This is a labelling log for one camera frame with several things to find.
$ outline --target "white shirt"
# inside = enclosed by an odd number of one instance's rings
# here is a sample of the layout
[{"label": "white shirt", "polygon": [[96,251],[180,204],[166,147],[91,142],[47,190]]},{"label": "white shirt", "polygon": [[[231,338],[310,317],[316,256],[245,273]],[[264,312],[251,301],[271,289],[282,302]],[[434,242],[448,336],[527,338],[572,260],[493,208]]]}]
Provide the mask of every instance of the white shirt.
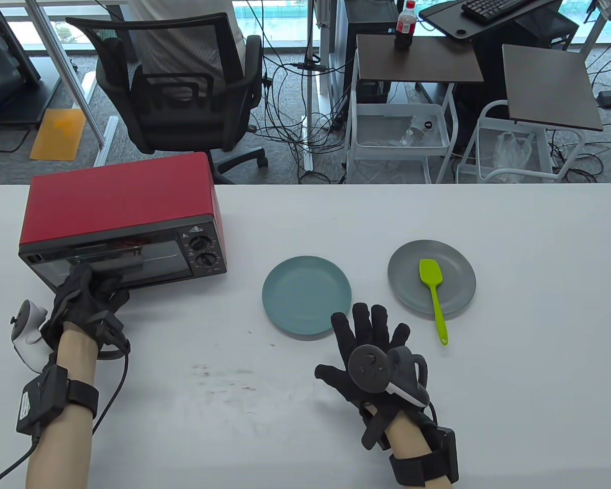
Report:
[{"label": "white shirt", "polygon": [[[128,0],[127,3],[133,19],[144,21],[226,12],[244,72],[246,48],[231,0]],[[132,40],[144,73],[208,73],[214,79],[215,93],[224,88],[217,42],[209,30],[140,31],[132,35]]]}]

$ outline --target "teal plate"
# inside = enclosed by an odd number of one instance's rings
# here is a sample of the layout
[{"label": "teal plate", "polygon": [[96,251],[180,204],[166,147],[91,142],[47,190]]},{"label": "teal plate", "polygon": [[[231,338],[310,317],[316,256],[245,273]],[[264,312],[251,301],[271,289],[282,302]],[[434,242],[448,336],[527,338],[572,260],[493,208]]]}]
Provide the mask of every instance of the teal plate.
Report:
[{"label": "teal plate", "polygon": [[332,329],[334,312],[347,314],[350,284],[344,272],[319,256],[295,256],[273,268],[263,284],[270,321],[293,335],[320,335]]}]

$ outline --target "black knob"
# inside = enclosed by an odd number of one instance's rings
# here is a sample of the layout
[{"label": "black knob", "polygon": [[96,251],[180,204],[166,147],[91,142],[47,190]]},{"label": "black knob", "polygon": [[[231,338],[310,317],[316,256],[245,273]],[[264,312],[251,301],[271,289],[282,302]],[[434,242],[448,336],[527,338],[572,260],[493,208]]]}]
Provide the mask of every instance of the black knob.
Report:
[{"label": "black knob", "polygon": [[210,246],[210,238],[208,236],[197,236],[190,240],[190,248],[194,251],[205,250]]},{"label": "black knob", "polygon": [[195,262],[201,267],[212,267],[217,262],[217,256],[212,253],[202,253],[197,256]]}]

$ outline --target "orange mat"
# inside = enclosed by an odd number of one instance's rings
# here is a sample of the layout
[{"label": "orange mat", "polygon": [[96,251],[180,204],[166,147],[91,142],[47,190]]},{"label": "orange mat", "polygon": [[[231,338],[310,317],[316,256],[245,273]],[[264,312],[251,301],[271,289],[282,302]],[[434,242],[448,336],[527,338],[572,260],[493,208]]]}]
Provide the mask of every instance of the orange mat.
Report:
[{"label": "orange mat", "polygon": [[74,161],[85,123],[80,109],[46,110],[30,159]]}]

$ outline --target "white vr controller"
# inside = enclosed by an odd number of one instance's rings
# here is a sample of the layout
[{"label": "white vr controller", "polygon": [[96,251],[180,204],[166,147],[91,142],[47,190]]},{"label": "white vr controller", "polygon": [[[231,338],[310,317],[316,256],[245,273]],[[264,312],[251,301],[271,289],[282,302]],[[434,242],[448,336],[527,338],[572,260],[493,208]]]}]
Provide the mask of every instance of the white vr controller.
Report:
[{"label": "white vr controller", "polygon": [[43,372],[47,365],[51,347],[45,343],[41,336],[40,328],[45,323],[47,310],[38,307],[30,300],[22,303],[17,316],[12,317],[12,343],[14,350],[22,360],[36,373]]}]

